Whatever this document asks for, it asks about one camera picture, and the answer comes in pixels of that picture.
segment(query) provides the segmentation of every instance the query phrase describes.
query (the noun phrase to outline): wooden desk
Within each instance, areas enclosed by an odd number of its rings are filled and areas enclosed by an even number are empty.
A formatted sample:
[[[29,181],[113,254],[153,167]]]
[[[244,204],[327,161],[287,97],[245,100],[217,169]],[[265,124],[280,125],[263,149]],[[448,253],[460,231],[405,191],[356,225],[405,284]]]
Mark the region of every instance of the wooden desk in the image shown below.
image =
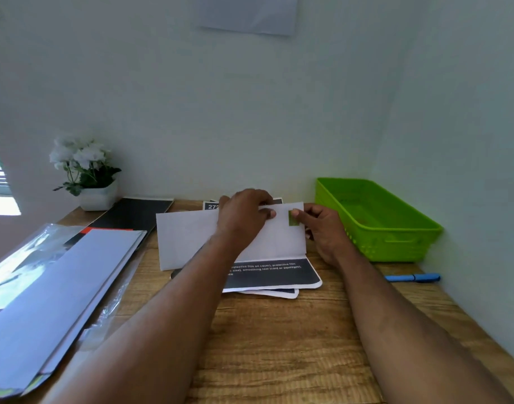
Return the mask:
[[[177,200],[170,212],[201,208],[201,201]],[[79,208],[61,223],[86,225],[98,215]],[[322,261],[310,242],[307,255],[322,278],[319,289],[301,290],[294,300],[240,293],[222,297],[187,402],[384,402],[358,337],[341,278]],[[415,264],[377,267],[387,275],[420,272]],[[170,272],[159,270],[154,232],[121,301],[114,326],[120,326],[145,305],[169,276]],[[460,340],[514,395],[514,359],[438,285],[394,286]],[[72,352],[67,356],[52,380],[19,402],[39,402],[64,372]]]

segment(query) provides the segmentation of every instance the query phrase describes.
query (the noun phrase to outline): stack of papers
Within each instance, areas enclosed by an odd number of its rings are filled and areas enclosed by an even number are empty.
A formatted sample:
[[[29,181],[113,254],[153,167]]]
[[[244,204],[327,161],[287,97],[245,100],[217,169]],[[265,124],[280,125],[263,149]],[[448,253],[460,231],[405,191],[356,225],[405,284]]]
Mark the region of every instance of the stack of papers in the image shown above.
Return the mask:
[[[303,203],[266,207],[276,217],[242,251],[223,291],[293,299],[300,289],[320,287],[322,280],[305,256],[305,228],[289,215],[294,208],[303,209]],[[217,209],[156,215],[160,269],[180,270],[214,234],[218,215]]]
[[[55,370],[145,234],[91,230],[0,312],[0,389]]]

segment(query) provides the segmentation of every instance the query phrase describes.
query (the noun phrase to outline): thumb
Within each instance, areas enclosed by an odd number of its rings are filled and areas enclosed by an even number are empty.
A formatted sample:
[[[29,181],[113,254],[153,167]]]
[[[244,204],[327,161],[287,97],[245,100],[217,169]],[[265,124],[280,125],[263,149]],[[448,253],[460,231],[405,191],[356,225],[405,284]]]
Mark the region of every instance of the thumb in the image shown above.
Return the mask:
[[[265,220],[271,220],[276,216],[275,210],[272,210],[271,208],[261,208],[259,210],[259,214],[265,216]]]
[[[291,215],[296,218],[296,220],[300,221],[303,225],[305,225],[309,229],[315,228],[317,223],[317,219],[306,212],[295,208],[291,211]]]

